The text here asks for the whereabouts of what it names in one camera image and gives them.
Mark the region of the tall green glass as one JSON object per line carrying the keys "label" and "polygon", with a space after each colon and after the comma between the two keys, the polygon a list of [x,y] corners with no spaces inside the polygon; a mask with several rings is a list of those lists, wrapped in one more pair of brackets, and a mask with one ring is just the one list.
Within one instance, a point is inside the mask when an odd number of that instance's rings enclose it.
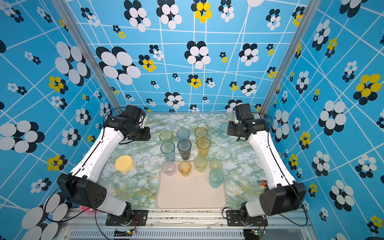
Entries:
{"label": "tall green glass", "polygon": [[173,133],[171,131],[163,131],[160,133],[159,139],[162,142],[170,142],[173,139]]}

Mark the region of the short pale green glass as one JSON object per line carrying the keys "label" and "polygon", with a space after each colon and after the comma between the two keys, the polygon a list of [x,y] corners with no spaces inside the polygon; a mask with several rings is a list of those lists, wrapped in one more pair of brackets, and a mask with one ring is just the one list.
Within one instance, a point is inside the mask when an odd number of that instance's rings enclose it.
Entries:
{"label": "short pale green glass", "polygon": [[221,170],[222,169],[222,162],[219,159],[210,160],[209,165],[210,165],[211,170],[214,170],[214,169]]}

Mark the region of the short clear glass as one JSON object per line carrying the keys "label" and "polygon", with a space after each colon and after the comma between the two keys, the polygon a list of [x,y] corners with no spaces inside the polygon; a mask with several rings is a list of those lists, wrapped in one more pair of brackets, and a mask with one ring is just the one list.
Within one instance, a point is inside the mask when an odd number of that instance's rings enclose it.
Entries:
{"label": "short clear glass", "polygon": [[165,173],[167,176],[172,176],[175,173],[175,164],[172,161],[166,161],[162,165],[162,171]]}

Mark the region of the short light green glass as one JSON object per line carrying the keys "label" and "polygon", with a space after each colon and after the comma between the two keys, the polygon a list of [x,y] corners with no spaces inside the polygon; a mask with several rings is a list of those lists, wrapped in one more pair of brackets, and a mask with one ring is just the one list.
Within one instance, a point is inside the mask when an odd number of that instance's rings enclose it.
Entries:
{"label": "short light green glass", "polygon": [[195,168],[199,173],[203,173],[208,165],[208,160],[205,156],[197,156],[194,160]]}

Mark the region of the tall teal front glass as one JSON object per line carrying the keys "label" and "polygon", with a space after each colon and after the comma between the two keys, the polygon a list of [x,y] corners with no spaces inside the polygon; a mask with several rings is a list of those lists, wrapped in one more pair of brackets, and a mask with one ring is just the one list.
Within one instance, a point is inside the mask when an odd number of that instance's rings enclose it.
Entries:
{"label": "tall teal front glass", "polygon": [[212,188],[218,188],[224,181],[224,173],[220,169],[212,169],[209,173],[209,183]]}

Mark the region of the short amber glass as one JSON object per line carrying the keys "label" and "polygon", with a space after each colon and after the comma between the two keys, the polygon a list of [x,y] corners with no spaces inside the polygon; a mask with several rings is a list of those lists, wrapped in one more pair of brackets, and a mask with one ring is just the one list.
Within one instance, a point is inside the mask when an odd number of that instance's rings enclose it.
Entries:
{"label": "short amber glass", "polygon": [[190,162],[181,162],[179,163],[178,169],[184,177],[188,177],[191,173],[192,165]]}

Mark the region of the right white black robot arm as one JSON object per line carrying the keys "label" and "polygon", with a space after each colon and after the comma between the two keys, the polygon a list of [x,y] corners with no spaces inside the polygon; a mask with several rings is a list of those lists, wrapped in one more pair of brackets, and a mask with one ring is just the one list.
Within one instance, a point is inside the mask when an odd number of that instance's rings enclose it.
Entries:
{"label": "right white black robot arm", "polygon": [[230,121],[227,134],[244,138],[257,153],[267,178],[268,189],[255,201],[245,202],[240,208],[245,225],[259,217],[282,215],[302,207],[307,193],[303,183],[296,182],[279,156],[264,119],[255,118],[249,104],[235,106],[235,121]]}

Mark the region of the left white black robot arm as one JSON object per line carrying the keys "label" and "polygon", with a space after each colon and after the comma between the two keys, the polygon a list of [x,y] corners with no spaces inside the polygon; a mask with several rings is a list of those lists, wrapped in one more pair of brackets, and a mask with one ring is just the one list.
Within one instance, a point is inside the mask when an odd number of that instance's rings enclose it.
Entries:
{"label": "left white black robot arm", "polygon": [[114,224],[128,224],[133,219],[132,205],[117,199],[98,184],[108,158],[123,140],[148,141],[150,128],[146,113],[132,105],[118,116],[108,115],[100,135],[83,159],[69,174],[61,174],[57,183],[67,201],[107,213]]}

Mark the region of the tall amber back glass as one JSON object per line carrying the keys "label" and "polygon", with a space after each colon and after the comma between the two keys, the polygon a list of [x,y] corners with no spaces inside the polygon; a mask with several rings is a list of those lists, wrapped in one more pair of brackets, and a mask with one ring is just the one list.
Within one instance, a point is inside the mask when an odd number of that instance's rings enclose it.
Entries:
{"label": "tall amber back glass", "polygon": [[204,138],[208,134],[208,130],[205,127],[197,127],[194,131],[195,139],[198,141],[200,138]]}

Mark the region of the tall amber glass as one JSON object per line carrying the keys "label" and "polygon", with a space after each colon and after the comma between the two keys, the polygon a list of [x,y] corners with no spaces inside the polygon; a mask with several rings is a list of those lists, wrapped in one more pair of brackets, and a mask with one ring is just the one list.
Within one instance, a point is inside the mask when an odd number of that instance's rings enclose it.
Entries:
{"label": "tall amber glass", "polygon": [[205,127],[197,127],[194,131],[195,139],[198,141],[200,138],[204,138],[208,134],[208,130]]}
{"label": "tall amber glass", "polygon": [[210,151],[211,141],[206,137],[199,138],[197,140],[197,146],[199,155],[207,157]]}

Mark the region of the tall amber front glass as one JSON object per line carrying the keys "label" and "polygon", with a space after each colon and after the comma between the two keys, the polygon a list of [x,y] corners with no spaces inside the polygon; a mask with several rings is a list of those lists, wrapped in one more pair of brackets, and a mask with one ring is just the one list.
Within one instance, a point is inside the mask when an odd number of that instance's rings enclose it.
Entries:
{"label": "tall amber front glass", "polygon": [[197,140],[197,146],[199,155],[207,157],[210,151],[211,141],[206,137],[199,138]]}

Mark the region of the tall dark grey glass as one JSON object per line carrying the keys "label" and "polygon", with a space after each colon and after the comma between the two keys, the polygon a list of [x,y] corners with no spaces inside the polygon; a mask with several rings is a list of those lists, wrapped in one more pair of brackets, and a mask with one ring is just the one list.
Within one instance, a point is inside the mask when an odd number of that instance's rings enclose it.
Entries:
{"label": "tall dark grey glass", "polygon": [[192,144],[188,139],[182,139],[178,142],[178,150],[182,157],[182,160],[187,161],[191,157]]}

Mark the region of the pink plush doll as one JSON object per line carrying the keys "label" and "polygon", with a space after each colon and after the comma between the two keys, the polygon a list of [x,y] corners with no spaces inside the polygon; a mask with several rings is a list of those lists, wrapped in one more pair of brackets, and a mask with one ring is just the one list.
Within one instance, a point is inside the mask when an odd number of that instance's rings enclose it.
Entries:
{"label": "pink plush doll", "polygon": [[91,208],[88,208],[88,207],[85,207],[85,206],[82,206],[81,207],[81,211],[82,212],[85,212],[85,213],[89,213],[89,212],[91,212],[93,209],[91,209]]}

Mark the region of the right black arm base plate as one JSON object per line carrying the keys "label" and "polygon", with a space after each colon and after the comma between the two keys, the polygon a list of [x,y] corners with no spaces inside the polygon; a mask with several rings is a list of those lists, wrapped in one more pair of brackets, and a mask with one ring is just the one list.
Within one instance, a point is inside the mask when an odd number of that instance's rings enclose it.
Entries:
{"label": "right black arm base plate", "polygon": [[250,217],[244,210],[226,210],[224,217],[229,227],[267,227],[264,216]]}

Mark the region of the aluminium front rail frame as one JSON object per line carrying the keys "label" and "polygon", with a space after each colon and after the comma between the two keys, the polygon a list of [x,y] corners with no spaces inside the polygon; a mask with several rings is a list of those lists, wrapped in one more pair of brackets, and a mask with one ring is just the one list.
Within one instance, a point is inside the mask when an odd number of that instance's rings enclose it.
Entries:
{"label": "aluminium front rail frame", "polygon": [[265,217],[264,224],[229,226],[227,211],[150,209],[144,226],[106,226],[107,216],[89,212],[64,223],[58,240],[316,240],[302,210]]}

